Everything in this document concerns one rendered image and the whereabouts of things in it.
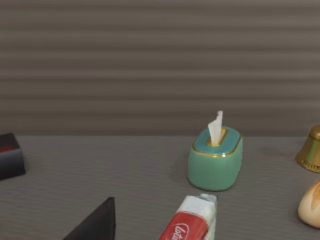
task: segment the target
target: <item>bell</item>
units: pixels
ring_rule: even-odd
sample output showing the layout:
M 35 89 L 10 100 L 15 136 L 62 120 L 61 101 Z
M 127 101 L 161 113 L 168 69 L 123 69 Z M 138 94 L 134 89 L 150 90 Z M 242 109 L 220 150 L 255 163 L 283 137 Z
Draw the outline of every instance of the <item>bell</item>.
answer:
M 311 128 L 303 148 L 295 159 L 305 169 L 320 173 L 320 125 Z

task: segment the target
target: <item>black box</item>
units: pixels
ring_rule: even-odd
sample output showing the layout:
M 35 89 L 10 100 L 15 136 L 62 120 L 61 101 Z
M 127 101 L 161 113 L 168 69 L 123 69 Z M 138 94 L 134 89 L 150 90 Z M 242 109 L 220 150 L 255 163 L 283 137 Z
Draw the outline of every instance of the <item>black box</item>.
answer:
M 13 133 L 0 135 L 0 180 L 26 174 L 22 150 Z
M 114 240 L 115 236 L 115 198 L 109 197 L 63 240 Z

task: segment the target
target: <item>gray tabletop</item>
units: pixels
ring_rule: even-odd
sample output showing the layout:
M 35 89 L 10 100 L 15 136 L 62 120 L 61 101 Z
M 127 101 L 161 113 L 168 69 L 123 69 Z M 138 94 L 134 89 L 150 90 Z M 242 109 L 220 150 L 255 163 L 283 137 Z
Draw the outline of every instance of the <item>gray tabletop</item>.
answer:
M 115 197 L 116 239 L 155 240 L 186 195 L 194 137 L 21 136 L 25 176 L 0 182 L 1 240 L 61 240 Z M 303 138 L 244 138 L 236 185 L 219 192 L 216 240 L 312 240 L 296 208 L 319 177 L 298 166 Z

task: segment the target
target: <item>tissue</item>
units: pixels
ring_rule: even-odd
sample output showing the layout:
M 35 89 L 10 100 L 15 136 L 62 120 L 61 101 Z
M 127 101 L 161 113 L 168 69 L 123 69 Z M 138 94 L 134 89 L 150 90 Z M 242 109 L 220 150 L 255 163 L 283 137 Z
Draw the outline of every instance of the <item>tissue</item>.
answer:
M 212 145 L 218 145 L 220 142 L 222 130 L 222 117 L 223 111 L 218 111 L 216 119 L 208 124 Z

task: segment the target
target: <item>toothpaste tube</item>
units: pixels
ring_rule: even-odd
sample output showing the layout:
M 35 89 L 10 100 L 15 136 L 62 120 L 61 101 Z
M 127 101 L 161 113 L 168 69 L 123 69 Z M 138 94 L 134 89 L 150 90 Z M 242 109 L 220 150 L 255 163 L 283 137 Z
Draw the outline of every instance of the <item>toothpaste tube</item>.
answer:
M 217 197 L 186 196 L 158 240 L 214 240 Z

